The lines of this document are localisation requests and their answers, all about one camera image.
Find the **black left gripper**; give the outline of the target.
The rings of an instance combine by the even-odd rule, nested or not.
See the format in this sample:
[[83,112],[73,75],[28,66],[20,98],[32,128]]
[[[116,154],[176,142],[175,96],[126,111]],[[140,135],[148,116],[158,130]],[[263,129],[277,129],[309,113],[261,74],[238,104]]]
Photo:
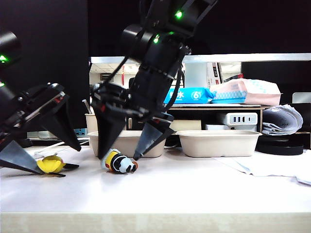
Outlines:
[[14,139],[32,123],[46,129],[76,151],[80,143],[69,120],[69,95],[58,83],[38,85],[15,93],[0,83],[0,166],[44,174],[36,160]]

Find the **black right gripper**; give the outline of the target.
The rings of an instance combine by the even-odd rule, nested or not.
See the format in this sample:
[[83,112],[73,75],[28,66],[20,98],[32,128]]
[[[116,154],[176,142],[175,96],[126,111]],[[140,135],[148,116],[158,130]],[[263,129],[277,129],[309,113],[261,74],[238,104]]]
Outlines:
[[127,89],[111,82],[93,87],[91,106],[98,125],[99,159],[114,144],[127,117],[146,122],[135,149],[135,160],[174,133],[170,128],[174,117],[167,111],[177,97],[178,88],[173,89],[167,104],[164,101],[175,76],[180,81],[180,66],[174,67],[173,73],[142,66]]

